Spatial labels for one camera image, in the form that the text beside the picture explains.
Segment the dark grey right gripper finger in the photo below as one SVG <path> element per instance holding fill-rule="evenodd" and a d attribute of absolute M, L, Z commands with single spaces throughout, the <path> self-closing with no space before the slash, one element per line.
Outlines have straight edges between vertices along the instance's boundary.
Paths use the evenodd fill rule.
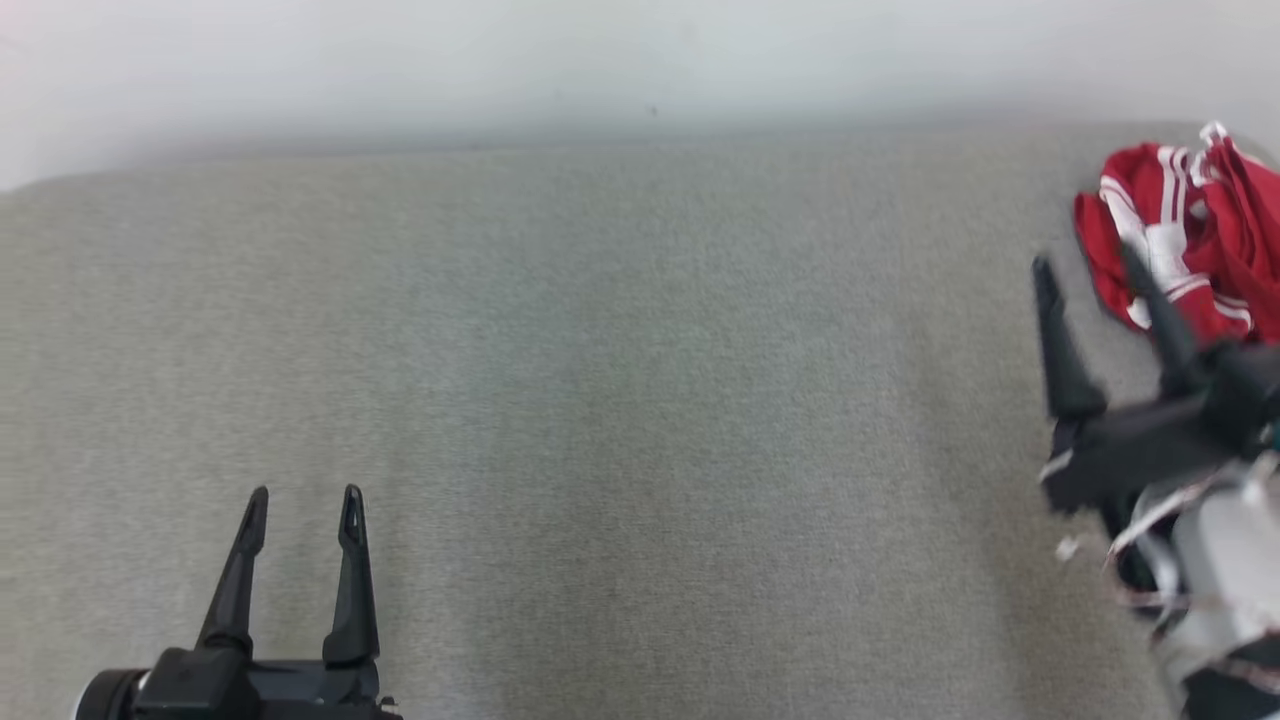
<path fill-rule="evenodd" d="M 1038 256 L 1030 265 L 1044 377 L 1044 401 L 1056 421 L 1082 421 L 1105 413 L 1108 400 L 1094 383 L 1065 318 L 1066 301 L 1053 265 Z"/>
<path fill-rule="evenodd" d="M 1160 364 L 1160 393 L 1181 397 L 1201 392 L 1208 383 L 1199 345 L 1180 311 L 1167 300 L 1143 258 L 1129 243 L 1120 249 L 1129 283 L 1147 307 L 1149 337 Z"/>

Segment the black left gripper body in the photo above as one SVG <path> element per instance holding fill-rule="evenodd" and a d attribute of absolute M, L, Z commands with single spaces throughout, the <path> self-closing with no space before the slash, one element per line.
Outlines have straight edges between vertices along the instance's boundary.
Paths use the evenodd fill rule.
<path fill-rule="evenodd" d="M 134 719 L 401 719 L 372 664 L 257 662 L 229 648 L 166 650 L 138 685 Z"/>

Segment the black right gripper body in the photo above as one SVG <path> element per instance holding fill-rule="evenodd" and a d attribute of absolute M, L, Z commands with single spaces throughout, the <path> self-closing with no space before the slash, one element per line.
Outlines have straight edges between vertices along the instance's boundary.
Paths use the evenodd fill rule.
<path fill-rule="evenodd" d="M 1115 410 L 1096 387 L 1048 387 L 1044 396 L 1055 427 L 1039 488 L 1057 514 L 1101 509 L 1253 451 L 1253 401 L 1224 384 Z"/>

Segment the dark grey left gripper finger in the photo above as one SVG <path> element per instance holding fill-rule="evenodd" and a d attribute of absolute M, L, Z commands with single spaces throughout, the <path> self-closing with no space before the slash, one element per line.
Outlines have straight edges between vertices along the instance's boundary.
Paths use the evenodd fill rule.
<path fill-rule="evenodd" d="M 330 667 L 371 664 L 380 655 L 376 601 L 362 491 L 348 484 L 340 510 L 338 541 L 342 551 L 335 610 L 323 642 L 323 661 Z"/>
<path fill-rule="evenodd" d="M 196 646 L 253 652 L 250 633 L 255 560 L 265 544 L 269 491 L 253 489 L 210 601 Z"/>

